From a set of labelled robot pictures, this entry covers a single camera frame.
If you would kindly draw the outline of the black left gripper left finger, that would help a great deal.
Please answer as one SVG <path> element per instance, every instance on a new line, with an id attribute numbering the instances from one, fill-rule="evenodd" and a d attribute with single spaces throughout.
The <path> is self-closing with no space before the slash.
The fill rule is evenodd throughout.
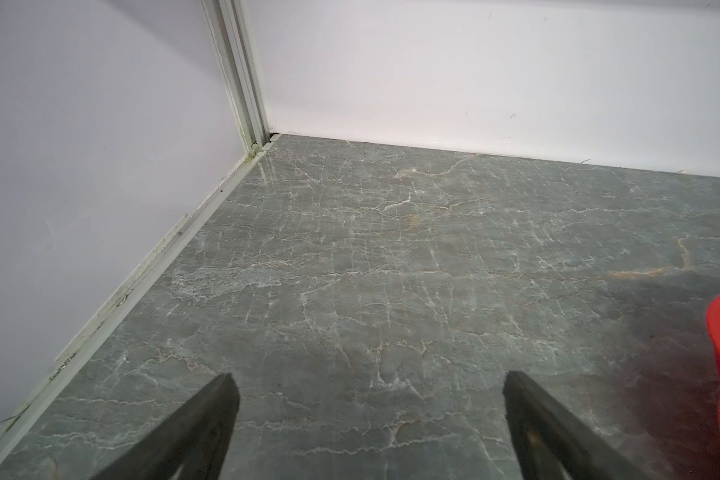
<path id="1" fill-rule="evenodd" d="M 205 385 L 96 479 L 217 479 L 240 406 L 229 373 Z"/>

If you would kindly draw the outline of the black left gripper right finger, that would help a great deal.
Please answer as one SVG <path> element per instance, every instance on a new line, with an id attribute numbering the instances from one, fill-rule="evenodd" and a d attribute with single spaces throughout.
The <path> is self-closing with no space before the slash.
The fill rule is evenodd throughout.
<path id="1" fill-rule="evenodd" d="M 512 445 L 525 479 L 647 477 L 527 374 L 508 372 L 503 395 Z"/>

